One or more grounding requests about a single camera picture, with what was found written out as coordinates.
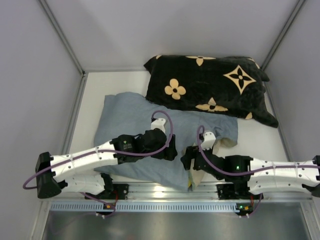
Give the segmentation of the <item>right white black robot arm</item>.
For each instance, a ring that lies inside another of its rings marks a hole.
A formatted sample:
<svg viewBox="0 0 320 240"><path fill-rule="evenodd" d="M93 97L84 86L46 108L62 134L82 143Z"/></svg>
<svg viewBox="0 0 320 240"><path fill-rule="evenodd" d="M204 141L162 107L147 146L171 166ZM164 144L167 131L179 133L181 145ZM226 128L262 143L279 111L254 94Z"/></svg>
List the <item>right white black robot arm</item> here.
<svg viewBox="0 0 320 240"><path fill-rule="evenodd" d="M270 192L302 192L320 196L320 157L300 162L275 162L250 156L219 157L211 150L189 146L181 157L185 170L204 171L227 183L220 199L258 199Z"/></svg>

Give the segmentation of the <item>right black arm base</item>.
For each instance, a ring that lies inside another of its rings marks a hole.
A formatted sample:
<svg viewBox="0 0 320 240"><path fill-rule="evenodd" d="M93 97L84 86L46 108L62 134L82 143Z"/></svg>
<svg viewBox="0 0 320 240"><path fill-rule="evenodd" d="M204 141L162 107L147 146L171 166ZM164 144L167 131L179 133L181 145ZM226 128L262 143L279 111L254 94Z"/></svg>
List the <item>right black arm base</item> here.
<svg viewBox="0 0 320 240"><path fill-rule="evenodd" d="M259 194L249 192L249 187L244 184L217 184L216 185L218 198L220 200L258 200Z"/></svg>

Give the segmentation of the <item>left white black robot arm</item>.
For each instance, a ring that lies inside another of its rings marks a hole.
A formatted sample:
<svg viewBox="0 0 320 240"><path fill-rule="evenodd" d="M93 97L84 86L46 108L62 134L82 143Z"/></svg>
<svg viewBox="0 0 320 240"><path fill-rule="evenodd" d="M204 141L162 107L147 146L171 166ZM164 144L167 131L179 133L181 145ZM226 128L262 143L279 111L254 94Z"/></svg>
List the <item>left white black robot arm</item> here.
<svg viewBox="0 0 320 240"><path fill-rule="evenodd" d="M86 193L92 196L113 191L109 175L85 175L99 167L135 163L146 157L173 161L177 156L176 136L155 128L143 134L122 134L95 148L69 155L39 155L35 173L39 199L49 199L64 192Z"/></svg>

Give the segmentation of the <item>cream yellow foam pillow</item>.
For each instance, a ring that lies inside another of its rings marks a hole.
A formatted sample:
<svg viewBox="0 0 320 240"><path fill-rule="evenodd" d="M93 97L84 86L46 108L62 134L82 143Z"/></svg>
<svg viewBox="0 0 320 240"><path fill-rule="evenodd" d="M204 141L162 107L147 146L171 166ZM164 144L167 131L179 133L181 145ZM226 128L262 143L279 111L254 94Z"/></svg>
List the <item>cream yellow foam pillow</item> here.
<svg viewBox="0 0 320 240"><path fill-rule="evenodd" d="M216 139L213 148L210 150L212 150L213 155L217 155L220 148L232 148L237 144L237 141L223 137ZM186 171L188 171L188 187L193 189L196 188L203 181L203 178L206 174L206 172L203 170L193 170L193 168Z"/></svg>

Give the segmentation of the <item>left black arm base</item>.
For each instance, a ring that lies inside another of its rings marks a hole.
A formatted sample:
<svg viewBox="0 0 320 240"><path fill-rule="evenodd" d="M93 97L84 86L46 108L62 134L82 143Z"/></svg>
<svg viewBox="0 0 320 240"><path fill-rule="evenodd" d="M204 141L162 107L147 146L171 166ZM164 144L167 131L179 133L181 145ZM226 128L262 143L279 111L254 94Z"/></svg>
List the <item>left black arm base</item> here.
<svg viewBox="0 0 320 240"><path fill-rule="evenodd" d="M86 192L87 195L99 200L126 200L129 192L129 185L123 183L116 183L112 186L107 186L104 191L97 195Z"/></svg>

